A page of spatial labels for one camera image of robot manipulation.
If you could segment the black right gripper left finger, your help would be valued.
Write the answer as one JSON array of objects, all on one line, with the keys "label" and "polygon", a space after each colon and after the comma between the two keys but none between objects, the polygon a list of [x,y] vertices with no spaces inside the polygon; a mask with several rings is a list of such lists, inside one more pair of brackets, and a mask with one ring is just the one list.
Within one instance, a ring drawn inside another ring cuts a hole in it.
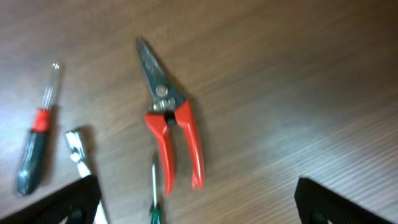
[{"label": "black right gripper left finger", "polygon": [[101,200],[98,178],[88,175],[57,192],[1,219],[1,223],[84,223],[95,222]]}]

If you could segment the black red screwdriver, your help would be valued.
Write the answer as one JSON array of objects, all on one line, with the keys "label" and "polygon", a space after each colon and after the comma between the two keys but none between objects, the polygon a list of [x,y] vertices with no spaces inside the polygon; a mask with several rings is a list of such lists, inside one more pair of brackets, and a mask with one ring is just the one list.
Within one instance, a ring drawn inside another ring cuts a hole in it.
[{"label": "black red screwdriver", "polygon": [[16,175],[16,193],[21,197],[32,194],[42,180],[44,157],[50,139],[61,71],[59,63],[52,64],[52,74],[41,107],[37,110],[24,144],[24,153]]}]

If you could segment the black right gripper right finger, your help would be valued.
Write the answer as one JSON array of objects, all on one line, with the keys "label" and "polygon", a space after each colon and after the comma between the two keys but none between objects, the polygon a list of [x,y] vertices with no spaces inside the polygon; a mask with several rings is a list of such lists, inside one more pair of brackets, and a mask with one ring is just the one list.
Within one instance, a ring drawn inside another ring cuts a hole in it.
[{"label": "black right gripper right finger", "polygon": [[312,179],[298,179],[294,194],[304,224],[392,224]]}]

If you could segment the red handled snips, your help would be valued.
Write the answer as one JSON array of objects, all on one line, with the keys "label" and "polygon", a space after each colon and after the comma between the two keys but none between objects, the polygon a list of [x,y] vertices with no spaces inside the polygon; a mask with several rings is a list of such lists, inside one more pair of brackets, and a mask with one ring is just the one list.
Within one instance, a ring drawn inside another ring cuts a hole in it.
[{"label": "red handled snips", "polygon": [[165,68],[145,40],[136,40],[136,50],[152,95],[152,103],[144,115],[144,121],[159,145],[165,193],[169,195],[174,189],[175,183],[174,156],[170,140],[170,127],[175,125],[183,130],[190,150],[192,188],[203,189],[205,186],[205,163],[191,104],[173,84]]}]

